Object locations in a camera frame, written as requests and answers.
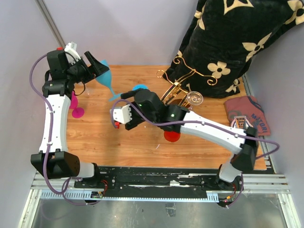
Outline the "blue wine glass front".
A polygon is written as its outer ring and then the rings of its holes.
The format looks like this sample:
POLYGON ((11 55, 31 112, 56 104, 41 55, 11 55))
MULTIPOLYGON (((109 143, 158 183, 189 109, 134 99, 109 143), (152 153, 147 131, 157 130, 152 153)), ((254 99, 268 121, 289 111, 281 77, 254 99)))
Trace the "blue wine glass front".
POLYGON ((148 89, 148 87, 144 84, 138 84, 138 85, 135 85, 132 90, 135 91, 138 89, 148 89))

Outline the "blue wine glass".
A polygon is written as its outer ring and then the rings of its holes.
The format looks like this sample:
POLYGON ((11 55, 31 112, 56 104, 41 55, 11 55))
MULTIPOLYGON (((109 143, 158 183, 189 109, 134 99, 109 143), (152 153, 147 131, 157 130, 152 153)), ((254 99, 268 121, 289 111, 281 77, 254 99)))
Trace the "blue wine glass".
POLYGON ((148 87, 144 84, 138 84, 138 85, 135 85, 132 90, 135 91, 138 89, 148 89, 148 87))
POLYGON ((120 98, 121 93, 116 94, 112 88, 112 73, 110 69, 105 73, 101 74, 100 76, 96 77, 95 80, 101 85, 104 85, 105 87, 109 88, 110 92, 112 93, 112 97, 109 99, 109 101, 113 101, 120 98))

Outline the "magenta plastic wine glass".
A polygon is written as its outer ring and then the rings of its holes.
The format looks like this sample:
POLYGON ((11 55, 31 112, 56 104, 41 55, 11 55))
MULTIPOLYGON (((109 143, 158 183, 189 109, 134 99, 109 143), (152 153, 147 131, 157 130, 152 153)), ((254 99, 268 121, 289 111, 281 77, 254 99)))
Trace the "magenta plastic wine glass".
POLYGON ((81 118, 85 114, 84 109, 78 106, 78 98, 75 95, 74 91, 72 92, 71 104, 69 109, 72 110, 72 116, 74 118, 81 118))

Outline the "red plastic wine glass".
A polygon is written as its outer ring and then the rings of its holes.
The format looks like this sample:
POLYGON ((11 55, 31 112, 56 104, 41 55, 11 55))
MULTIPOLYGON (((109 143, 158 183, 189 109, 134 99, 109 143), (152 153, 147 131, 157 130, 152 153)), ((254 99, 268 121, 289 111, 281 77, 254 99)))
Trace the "red plastic wine glass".
POLYGON ((171 143, 174 143, 176 141, 178 141, 180 139, 180 136, 181 134, 180 133, 177 133, 177 132, 169 132, 169 131, 164 131, 164 138, 171 142, 171 143))

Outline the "clear wine glass front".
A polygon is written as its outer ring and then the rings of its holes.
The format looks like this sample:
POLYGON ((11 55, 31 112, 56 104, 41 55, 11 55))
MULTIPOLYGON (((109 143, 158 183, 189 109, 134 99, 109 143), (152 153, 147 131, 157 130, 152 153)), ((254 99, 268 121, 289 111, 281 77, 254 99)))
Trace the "clear wine glass front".
POLYGON ((193 107, 202 104, 203 100, 204 100, 204 98, 203 98, 202 94, 197 91, 188 92, 187 97, 186 97, 186 101, 189 105, 189 110, 192 110, 193 107))

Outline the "maroon t-shirt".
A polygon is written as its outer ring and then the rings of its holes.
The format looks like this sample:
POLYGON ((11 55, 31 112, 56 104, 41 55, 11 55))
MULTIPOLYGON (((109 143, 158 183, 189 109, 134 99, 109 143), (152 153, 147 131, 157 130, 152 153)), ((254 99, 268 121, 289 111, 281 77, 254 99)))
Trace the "maroon t-shirt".
POLYGON ((259 136, 269 136, 270 128, 266 122, 264 110, 253 96, 231 98, 224 103, 224 108, 233 128, 247 129, 254 127, 259 136))

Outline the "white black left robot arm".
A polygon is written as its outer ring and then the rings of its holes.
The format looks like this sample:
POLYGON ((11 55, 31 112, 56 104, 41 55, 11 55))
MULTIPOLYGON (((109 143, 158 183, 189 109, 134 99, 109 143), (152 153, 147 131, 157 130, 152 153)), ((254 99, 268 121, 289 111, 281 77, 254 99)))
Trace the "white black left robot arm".
POLYGON ((91 188, 98 187, 102 176, 96 163, 81 162, 69 153, 67 147, 67 116, 76 83, 86 84, 109 70, 89 51, 85 52, 90 65, 77 58, 71 51, 56 49, 40 57, 46 58, 49 69, 39 91, 33 88, 45 102, 44 133, 38 153, 31 155, 30 162, 44 177, 51 179, 77 178, 91 188))

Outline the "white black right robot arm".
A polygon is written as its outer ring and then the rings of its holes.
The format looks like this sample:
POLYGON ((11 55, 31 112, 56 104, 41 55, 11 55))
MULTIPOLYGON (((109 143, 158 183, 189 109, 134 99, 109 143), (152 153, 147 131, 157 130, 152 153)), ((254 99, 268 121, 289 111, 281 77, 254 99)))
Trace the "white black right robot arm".
POLYGON ((166 105, 152 91, 137 89, 121 94, 122 107, 112 107, 111 121, 114 126, 124 124, 130 130, 142 122, 149 122, 167 133, 183 133, 218 144, 232 155, 220 165, 215 184, 226 190, 235 178, 255 167, 258 149, 257 129, 233 128, 206 119, 186 107, 166 105))

